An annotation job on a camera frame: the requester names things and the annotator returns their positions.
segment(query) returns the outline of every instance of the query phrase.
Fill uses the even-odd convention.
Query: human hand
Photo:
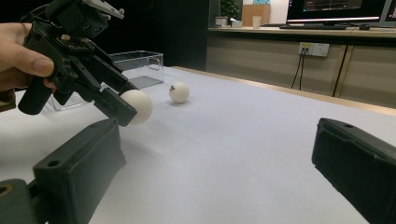
[[[22,45],[31,28],[30,23],[0,23],[0,91],[26,88],[32,75],[48,77],[53,73],[50,58]],[[44,85],[55,89],[47,79]]]

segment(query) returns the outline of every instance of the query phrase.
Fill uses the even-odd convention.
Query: green plant
[[[228,21],[230,18],[236,18],[238,12],[239,8],[235,0],[220,0],[220,15],[227,17]]]

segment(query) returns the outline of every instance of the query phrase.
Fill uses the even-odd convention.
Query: white table
[[[168,96],[176,81],[191,89],[182,105]],[[338,119],[396,145],[396,116],[168,67],[165,83],[143,91],[152,117],[120,127],[128,163],[91,223],[367,223],[311,162],[318,120]],[[105,118],[92,104],[1,113],[0,180],[30,182],[36,163]]]

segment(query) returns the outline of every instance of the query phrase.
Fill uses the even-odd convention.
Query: white cup
[[[253,29],[260,29],[262,25],[262,16],[253,16]]]

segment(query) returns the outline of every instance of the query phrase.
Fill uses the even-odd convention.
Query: ping pong ball
[[[126,91],[120,97],[137,112],[129,124],[141,124],[149,119],[152,113],[152,101],[146,93],[131,90]]]
[[[181,104],[187,101],[189,98],[190,89],[189,87],[182,82],[176,82],[169,89],[169,96],[173,100],[173,102]]]

